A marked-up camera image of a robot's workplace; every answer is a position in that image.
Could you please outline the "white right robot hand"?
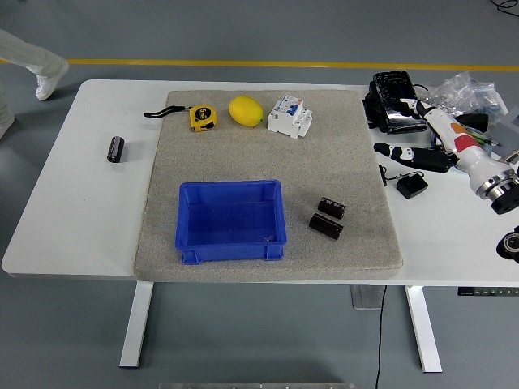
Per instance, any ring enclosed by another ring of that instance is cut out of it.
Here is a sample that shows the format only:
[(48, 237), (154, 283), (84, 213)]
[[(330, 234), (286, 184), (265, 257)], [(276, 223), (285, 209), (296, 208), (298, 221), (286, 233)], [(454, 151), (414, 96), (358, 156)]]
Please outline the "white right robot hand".
[(425, 119), (444, 150), (375, 143), (376, 152), (404, 166), (437, 173), (445, 173), (455, 166), (468, 174), (472, 191), (481, 198), (490, 198), (494, 191), (501, 195), (518, 188), (518, 176), (511, 166), (490, 157), (449, 113), (420, 100), (403, 99), (402, 102)]

